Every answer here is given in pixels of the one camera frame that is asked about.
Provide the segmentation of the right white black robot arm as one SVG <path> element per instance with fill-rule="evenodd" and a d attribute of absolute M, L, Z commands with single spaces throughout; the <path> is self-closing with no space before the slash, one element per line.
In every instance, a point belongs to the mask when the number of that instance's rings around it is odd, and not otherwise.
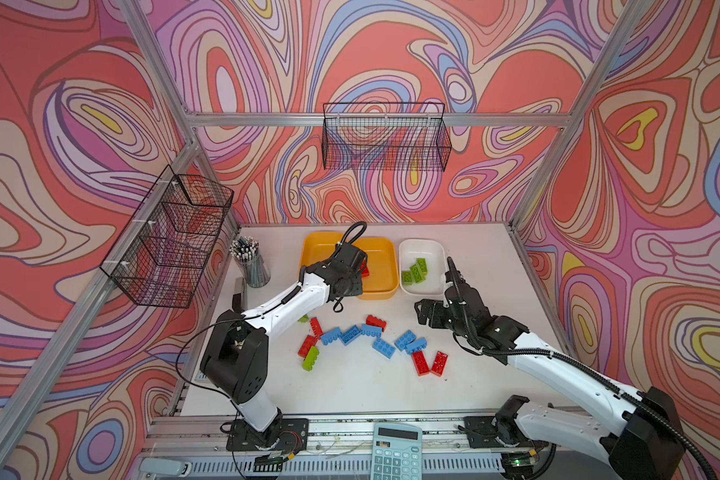
<path fill-rule="evenodd" d="M 684 434 L 667 393 L 656 387 L 641 391 L 607 377 L 552 347 L 523 323 L 492 314 L 454 261 L 447 266 L 442 297 L 415 303 L 418 323 L 450 331 L 467 353 L 522 371 L 581 409 L 572 413 L 513 395 L 486 430 L 496 441 L 562 446 L 601 461 L 622 479 L 670 479 L 690 455 L 705 478 L 716 478 L 710 461 Z"/>

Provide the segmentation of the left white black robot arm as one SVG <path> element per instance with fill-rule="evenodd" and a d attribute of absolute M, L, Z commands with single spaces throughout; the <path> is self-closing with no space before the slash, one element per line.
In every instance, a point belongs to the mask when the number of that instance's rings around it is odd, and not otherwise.
<path fill-rule="evenodd" d="M 200 371 L 230 399 L 253 431 L 267 432 L 282 417 L 264 390 L 270 340 L 325 304 L 342 312 L 346 298 L 363 293 L 368 255 L 355 242 L 366 229 L 364 221 L 352 224 L 327 259 L 302 267 L 293 285 L 257 308 L 225 312 L 212 328 Z"/>

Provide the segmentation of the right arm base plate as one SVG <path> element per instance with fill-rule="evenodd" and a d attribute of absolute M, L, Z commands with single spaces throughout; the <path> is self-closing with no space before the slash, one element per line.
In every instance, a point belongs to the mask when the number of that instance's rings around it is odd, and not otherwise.
<path fill-rule="evenodd" d="M 513 419 L 495 416 L 468 416 L 458 430 L 465 434 L 471 448 L 509 448 L 543 450 L 546 441 L 531 440 L 523 434 Z"/>

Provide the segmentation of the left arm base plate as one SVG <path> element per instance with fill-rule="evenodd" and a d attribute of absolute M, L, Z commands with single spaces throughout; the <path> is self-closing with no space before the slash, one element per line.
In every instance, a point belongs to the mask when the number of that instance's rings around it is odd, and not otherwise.
<path fill-rule="evenodd" d="M 226 450 L 230 452 L 298 453 L 308 444 L 309 420 L 303 417 L 275 420 L 259 432 L 245 420 L 237 419 L 223 429 L 227 434 Z"/>

